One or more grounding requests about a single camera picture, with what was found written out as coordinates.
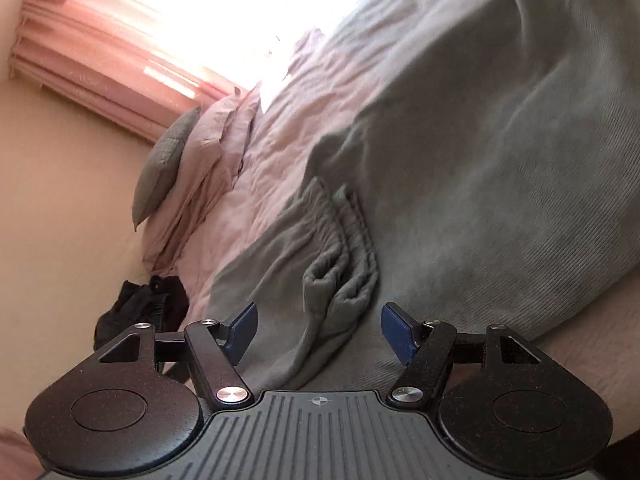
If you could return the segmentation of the grey checked pillow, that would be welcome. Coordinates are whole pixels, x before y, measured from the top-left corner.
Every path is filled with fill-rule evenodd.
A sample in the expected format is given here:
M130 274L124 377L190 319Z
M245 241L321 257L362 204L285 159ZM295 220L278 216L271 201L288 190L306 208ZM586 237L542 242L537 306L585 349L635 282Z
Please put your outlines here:
M131 219L135 231L157 210L174 186L186 141L200 116L198 106L178 117L150 151L134 189Z

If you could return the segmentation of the grey sweatpants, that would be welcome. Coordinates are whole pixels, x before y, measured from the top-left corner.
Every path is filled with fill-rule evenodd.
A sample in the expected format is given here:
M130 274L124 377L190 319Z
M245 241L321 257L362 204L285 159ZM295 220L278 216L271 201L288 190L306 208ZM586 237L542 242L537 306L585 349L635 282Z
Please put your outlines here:
M386 302L536 338L639 262L639 0L414 1L380 93L213 282L209 315L256 304L256 392L389 385Z

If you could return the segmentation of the pink curtain left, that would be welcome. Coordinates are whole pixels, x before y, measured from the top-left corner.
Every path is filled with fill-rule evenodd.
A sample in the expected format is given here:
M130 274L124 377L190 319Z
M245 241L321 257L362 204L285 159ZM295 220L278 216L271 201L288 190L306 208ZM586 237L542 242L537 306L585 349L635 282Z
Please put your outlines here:
M247 92L170 52L160 25L144 0L23 0L9 68L154 142L192 108Z

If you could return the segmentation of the pink duvet cover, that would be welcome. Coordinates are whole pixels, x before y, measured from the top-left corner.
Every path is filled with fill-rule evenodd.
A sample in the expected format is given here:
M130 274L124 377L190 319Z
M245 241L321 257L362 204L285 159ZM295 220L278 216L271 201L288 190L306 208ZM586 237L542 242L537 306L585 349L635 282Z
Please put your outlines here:
M186 318L224 320L256 304L258 331L240 364L256 392L309 382L352 336L378 280L356 195L307 177L314 144L349 125L378 88L384 32L311 32L260 118L244 166L176 262Z

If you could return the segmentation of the black jacket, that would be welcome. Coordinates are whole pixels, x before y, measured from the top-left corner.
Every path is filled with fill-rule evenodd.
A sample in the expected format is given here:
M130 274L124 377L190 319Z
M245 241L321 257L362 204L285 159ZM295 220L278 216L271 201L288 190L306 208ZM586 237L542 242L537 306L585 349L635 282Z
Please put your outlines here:
M96 322L93 349L99 350L136 323L149 323L157 332L176 332L189 306L178 276L154 275L145 285L124 281L111 309Z

